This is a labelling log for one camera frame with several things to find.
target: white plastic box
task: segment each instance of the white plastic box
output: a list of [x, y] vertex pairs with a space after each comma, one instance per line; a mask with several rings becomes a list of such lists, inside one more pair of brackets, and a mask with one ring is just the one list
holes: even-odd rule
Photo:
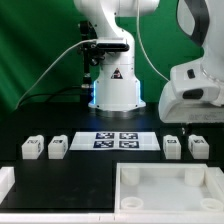
[[203, 164], [117, 165], [117, 214], [197, 214], [201, 220], [221, 215], [224, 223], [223, 203], [224, 174], [219, 168]]

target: black cable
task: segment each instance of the black cable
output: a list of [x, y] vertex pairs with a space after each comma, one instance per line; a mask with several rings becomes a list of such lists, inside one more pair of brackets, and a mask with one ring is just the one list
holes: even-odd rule
[[19, 103], [19, 105], [18, 105], [18, 108], [19, 107], [21, 107], [21, 105], [25, 102], [25, 101], [27, 101], [28, 99], [30, 99], [30, 98], [33, 98], [33, 97], [39, 97], [39, 96], [80, 96], [80, 95], [82, 95], [81, 93], [79, 93], [79, 94], [72, 94], [72, 93], [64, 93], [64, 94], [60, 94], [60, 93], [58, 93], [57, 95], [55, 95], [55, 93], [40, 93], [40, 94], [33, 94], [33, 95], [30, 95], [30, 96], [28, 96], [28, 97], [26, 97], [26, 98], [24, 98], [20, 103]]
[[64, 93], [64, 92], [67, 92], [69, 90], [72, 90], [72, 89], [79, 89], [81, 90], [81, 86], [70, 86], [70, 87], [65, 87], [61, 90], [58, 90], [57, 92], [53, 93], [47, 100], [45, 100], [45, 103], [48, 103], [50, 102], [55, 96], [57, 96], [58, 94], [60, 93]]

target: white platform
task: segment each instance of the white platform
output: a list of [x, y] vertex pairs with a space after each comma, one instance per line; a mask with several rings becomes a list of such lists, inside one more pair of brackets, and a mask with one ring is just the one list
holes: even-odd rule
[[154, 132], [77, 132], [70, 150], [160, 150]]

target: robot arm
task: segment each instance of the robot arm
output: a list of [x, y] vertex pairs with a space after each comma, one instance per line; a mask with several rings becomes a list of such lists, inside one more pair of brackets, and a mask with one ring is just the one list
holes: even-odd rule
[[[101, 61], [90, 109], [106, 117], [132, 115], [145, 107], [134, 73], [135, 41], [117, 26], [115, 17], [136, 17], [137, 0], [74, 0], [74, 3], [96, 31], [95, 47], [109, 52]], [[139, 0], [139, 3], [140, 15], [145, 15], [158, 7], [159, 0]]]
[[[98, 38], [123, 37], [115, 17], [135, 17], [137, 0], [74, 0], [76, 8], [94, 26]], [[154, 12], [159, 0], [140, 0], [140, 15]]]

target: black panel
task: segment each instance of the black panel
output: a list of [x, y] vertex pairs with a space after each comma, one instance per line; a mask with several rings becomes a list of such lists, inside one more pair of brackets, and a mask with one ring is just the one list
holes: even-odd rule
[[202, 89], [194, 89], [184, 92], [183, 99], [185, 100], [200, 100], [204, 95]]
[[189, 38], [199, 46], [202, 46], [210, 24], [209, 11], [205, 0], [184, 0], [189, 10], [191, 11], [195, 27], [193, 34]]
[[189, 79], [194, 79], [195, 78], [195, 73], [194, 73], [194, 69], [190, 69], [187, 71], [188, 74], [188, 78]]

